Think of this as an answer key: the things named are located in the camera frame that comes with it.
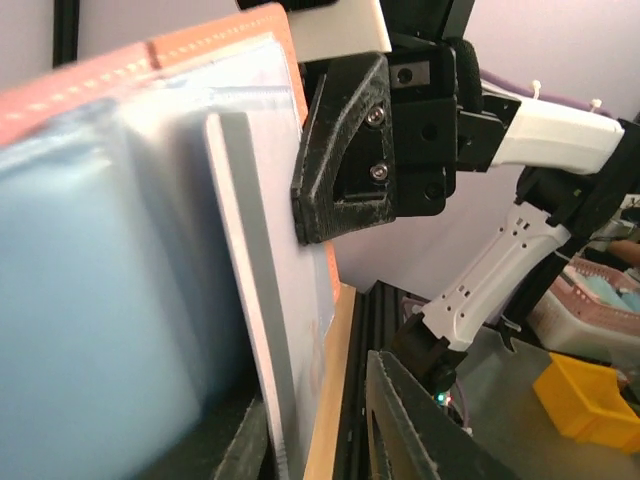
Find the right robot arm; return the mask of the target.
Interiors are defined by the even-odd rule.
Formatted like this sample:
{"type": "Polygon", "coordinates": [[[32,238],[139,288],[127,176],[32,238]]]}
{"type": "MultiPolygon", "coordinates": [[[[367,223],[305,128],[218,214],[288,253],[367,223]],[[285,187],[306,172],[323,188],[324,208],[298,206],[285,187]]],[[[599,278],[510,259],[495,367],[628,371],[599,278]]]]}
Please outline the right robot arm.
{"type": "Polygon", "coordinates": [[[391,349],[447,390],[501,304],[540,297],[636,180],[639,127],[596,108],[489,93],[464,34],[470,1],[297,1],[309,106],[291,182],[303,245],[441,213],[459,172],[519,165],[503,224],[391,349]]]}

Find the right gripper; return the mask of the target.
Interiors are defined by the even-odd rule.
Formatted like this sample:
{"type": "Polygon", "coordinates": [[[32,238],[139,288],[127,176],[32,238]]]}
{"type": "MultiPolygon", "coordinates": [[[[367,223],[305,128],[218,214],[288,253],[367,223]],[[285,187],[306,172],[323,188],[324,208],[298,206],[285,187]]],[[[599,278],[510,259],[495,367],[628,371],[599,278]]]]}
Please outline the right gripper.
{"type": "Polygon", "coordinates": [[[518,109],[485,94],[463,39],[310,62],[291,181],[302,245],[444,210],[460,171],[485,172],[518,109]]]}

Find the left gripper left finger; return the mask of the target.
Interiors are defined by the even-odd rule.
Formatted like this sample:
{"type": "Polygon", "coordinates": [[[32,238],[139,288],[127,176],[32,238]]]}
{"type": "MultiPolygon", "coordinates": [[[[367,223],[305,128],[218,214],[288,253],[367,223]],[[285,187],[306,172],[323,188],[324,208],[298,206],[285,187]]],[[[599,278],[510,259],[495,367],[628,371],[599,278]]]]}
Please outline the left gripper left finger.
{"type": "Polygon", "coordinates": [[[269,444],[266,407],[258,396],[206,417],[167,456],[166,479],[256,479],[269,444]]]}

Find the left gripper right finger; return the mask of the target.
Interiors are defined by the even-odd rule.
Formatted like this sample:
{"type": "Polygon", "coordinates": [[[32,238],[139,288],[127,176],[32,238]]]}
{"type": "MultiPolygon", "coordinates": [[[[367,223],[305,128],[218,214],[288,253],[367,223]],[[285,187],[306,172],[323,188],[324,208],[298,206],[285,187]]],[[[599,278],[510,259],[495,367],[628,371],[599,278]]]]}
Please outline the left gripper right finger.
{"type": "Polygon", "coordinates": [[[373,479],[518,478],[446,416],[393,354],[368,352],[365,391],[373,479]]]}

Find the pink leather card holder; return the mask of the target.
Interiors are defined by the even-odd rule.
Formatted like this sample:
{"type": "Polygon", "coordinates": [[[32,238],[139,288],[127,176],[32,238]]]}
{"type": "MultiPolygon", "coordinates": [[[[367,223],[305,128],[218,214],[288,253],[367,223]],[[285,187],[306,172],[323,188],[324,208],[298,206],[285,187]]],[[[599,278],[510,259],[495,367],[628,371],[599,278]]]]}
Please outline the pink leather card holder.
{"type": "Polygon", "coordinates": [[[339,280],[297,243],[307,114],[270,3],[1,95],[1,475],[137,479],[259,375],[205,135],[248,115],[305,466],[339,280]]]}

